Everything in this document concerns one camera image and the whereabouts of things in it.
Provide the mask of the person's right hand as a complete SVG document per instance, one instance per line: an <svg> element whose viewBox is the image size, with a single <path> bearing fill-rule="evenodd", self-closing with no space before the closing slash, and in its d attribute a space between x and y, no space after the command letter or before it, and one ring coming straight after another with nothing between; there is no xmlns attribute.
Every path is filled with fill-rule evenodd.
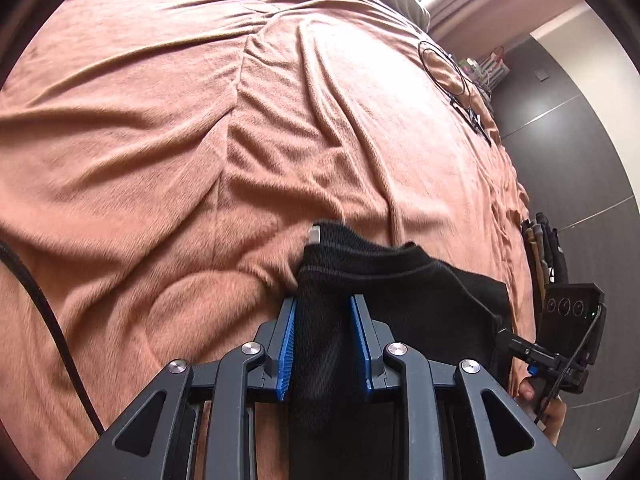
<svg viewBox="0 0 640 480"><path fill-rule="evenodd" d="M532 378L526 377L520 382L515 400L523 411L533 414L537 398ZM555 396L551 400L542 400L540 406L544 408L544 411L537 424L542 423L544 426L542 432L554 446L557 446L566 419L567 405L562 399Z"/></svg>

